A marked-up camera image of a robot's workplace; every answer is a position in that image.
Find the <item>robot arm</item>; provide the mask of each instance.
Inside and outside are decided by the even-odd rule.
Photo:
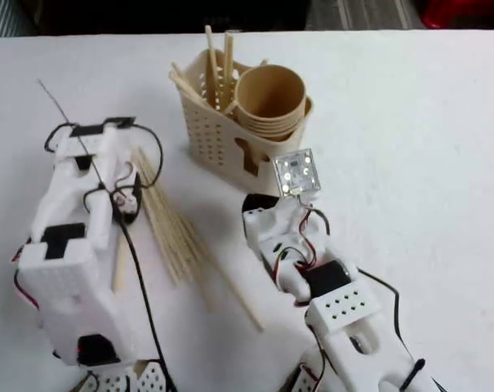
[[[307,380],[314,391],[405,390],[404,381],[416,361],[385,323],[356,265],[335,257],[320,220],[314,220],[311,207],[299,199],[318,190],[311,151],[279,157],[274,163],[283,197],[248,195],[243,204],[245,235],[277,288],[291,293],[297,305],[309,306],[305,322],[327,357],[322,360],[317,348],[315,354],[307,354],[289,390],[301,390]],[[323,383],[317,381],[320,373]],[[407,390],[438,389],[427,372],[420,371]]]
[[[31,242],[20,255],[21,287],[38,305],[56,355],[70,365],[96,368],[136,359],[128,320],[110,286],[118,232],[113,201],[127,223],[140,207],[140,178],[130,160],[112,123],[65,134]],[[125,188],[111,194],[116,187]]]

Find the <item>white table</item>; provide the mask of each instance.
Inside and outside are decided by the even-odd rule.
[[[340,256],[396,285],[403,335],[449,392],[494,390],[494,32],[253,33],[236,43],[241,62],[269,57],[306,81],[315,110],[302,145],[314,150]],[[74,121],[129,114],[158,130],[163,187],[264,319],[260,334],[217,276],[215,314],[194,288],[173,288],[142,216],[136,246],[181,392],[274,391],[313,344],[303,311],[245,244],[244,192],[186,153],[167,72],[205,46],[202,34],[0,40],[0,390],[67,390],[83,374],[51,356],[12,289],[9,260],[51,178],[42,144],[62,120],[37,78]],[[127,267],[122,295],[140,352],[153,357]],[[392,328],[393,297],[376,291]]]

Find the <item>stack of paper cups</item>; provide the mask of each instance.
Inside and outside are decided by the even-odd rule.
[[[244,72],[234,100],[238,122],[268,140],[286,140],[305,116],[305,84],[297,73],[280,65]]]

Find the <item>led light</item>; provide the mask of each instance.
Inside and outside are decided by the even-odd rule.
[[[273,162],[282,196],[297,196],[321,189],[311,149],[277,157]]]

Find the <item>perforated basket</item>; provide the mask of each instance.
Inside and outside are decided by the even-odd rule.
[[[221,81],[224,59],[221,51],[216,51],[216,59]],[[234,80],[229,94],[231,99],[236,81],[247,69],[249,67],[234,62]],[[194,159],[247,191],[277,195],[278,185],[272,159],[299,149],[306,120],[312,109],[312,100],[307,98],[305,117],[288,139],[266,140],[237,124],[234,113],[226,116],[219,111],[220,107],[228,106],[229,102],[220,102],[215,98],[208,50],[202,51],[184,70],[184,74],[192,88],[209,104],[195,100],[176,85],[185,114],[190,153]]]

